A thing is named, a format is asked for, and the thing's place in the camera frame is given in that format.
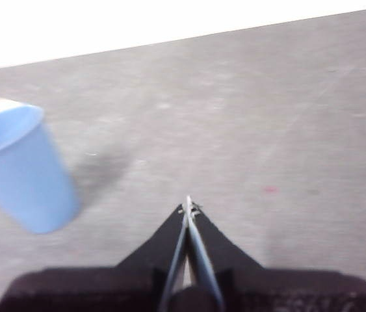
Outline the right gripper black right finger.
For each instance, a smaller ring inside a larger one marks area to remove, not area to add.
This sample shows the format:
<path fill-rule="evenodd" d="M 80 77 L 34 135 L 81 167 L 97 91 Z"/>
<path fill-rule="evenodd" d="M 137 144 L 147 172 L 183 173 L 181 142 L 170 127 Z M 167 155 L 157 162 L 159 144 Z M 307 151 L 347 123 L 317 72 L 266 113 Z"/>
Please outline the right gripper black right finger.
<path fill-rule="evenodd" d="M 366 311 L 366 281 L 331 270 L 268 268 L 233 244 L 194 203 L 185 204 L 196 279 L 220 311 Z"/>

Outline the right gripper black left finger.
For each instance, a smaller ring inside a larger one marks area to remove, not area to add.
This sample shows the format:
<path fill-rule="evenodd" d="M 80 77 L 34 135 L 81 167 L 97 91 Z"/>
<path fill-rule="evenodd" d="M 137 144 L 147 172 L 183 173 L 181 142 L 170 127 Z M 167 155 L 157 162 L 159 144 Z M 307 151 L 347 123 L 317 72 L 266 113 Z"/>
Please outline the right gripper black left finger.
<path fill-rule="evenodd" d="M 18 276 L 2 295 L 0 311 L 155 311 L 182 219 L 178 206 L 117 265 L 53 267 Z"/>

